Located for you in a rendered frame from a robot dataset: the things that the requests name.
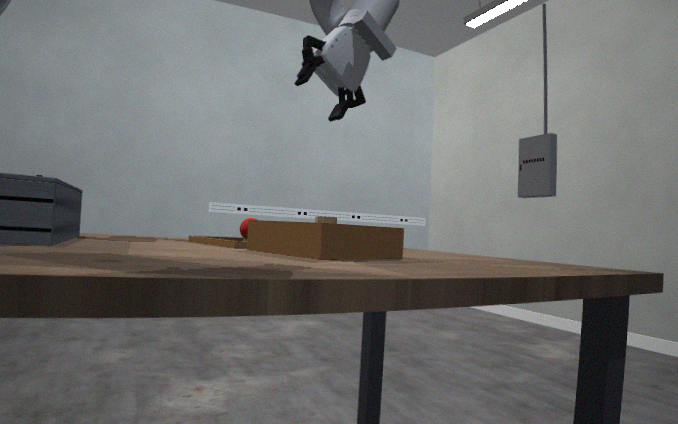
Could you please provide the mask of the tan square board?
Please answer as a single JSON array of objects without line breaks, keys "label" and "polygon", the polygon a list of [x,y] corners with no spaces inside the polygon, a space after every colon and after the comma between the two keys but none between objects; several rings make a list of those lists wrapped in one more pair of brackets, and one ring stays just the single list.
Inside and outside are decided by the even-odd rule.
[{"label": "tan square board", "polygon": [[249,220],[247,250],[319,260],[403,258],[404,228]]}]

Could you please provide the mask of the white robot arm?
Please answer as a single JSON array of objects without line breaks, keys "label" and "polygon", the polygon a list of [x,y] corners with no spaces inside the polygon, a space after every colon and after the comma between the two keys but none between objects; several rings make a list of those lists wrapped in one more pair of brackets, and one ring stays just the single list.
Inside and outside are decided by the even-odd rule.
[{"label": "white robot arm", "polygon": [[365,44],[371,46],[370,52],[374,50],[382,61],[395,53],[397,48],[384,31],[399,6],[399,0],[355,0],[346,12],[340,0],[309,0],[309,4],[326,36],[337,27],[348,26],[358,30],[358,35],[367,41]]}]

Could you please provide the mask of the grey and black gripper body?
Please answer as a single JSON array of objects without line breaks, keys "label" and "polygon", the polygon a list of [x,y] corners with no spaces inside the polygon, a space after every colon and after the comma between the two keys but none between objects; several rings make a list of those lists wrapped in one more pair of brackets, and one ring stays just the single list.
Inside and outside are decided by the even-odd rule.
[{"label": "grey and black gripper body", "polygon": [[322,50],[315,49],[313,52],[314,57],[322,56],[325,63],[316,67],[314,72],[338,97],[338,87],[344,87],[344,90],[348,87],[356,92],[369,65],[370,45],[365,44],[366,40],[358,35],[356,29],[347,26],[335,28],[323,41],[326,43]]}]

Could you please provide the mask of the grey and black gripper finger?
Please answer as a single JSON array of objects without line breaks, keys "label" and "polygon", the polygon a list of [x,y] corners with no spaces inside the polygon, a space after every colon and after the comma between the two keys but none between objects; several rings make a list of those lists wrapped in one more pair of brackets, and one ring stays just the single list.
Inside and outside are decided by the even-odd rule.
[{"label": "grey and black gripper finger", "polygon": [[[325,63],[322,56],[314,57],[312,46],[316,49],[322,50],[326,42],[314,38],[310,35],[303,38],[303,62],[302,68],[297,74],[298,79],[295,82],[296,86],[302,85],[310,79],[316,67]],[[317,64],[316,64],[317,63]]]},{"label": "grey and black gripper finger", "polygon": [[[361,86],[358,88],[356,92],[354,92],[355,100],[353,100],[353,92],[350,91],[349,89],[344,90],[344,87],[343,88],[338,87],[338,93],[339,93],[339,104],[335,105],[330,116],[328,117],[328,120],[330,122],[338,119],[340,120],[340,118],[342,119],[348,107],[349,108],[357,107],[366,102]],[[346,94],[347,100],[345,100]]]}]

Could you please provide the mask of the red ball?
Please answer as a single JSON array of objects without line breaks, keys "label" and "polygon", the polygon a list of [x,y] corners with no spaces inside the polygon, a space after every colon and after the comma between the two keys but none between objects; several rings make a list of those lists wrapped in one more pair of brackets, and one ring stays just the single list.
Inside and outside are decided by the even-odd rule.
[{"label": "red ball", "polygon": [[249,220],[257,220],[255,218],[247,218],[245,219],[241,225],[240,225],[240,234],[242,235],[243,238],[247,238],[248,234],[248,222]]}]

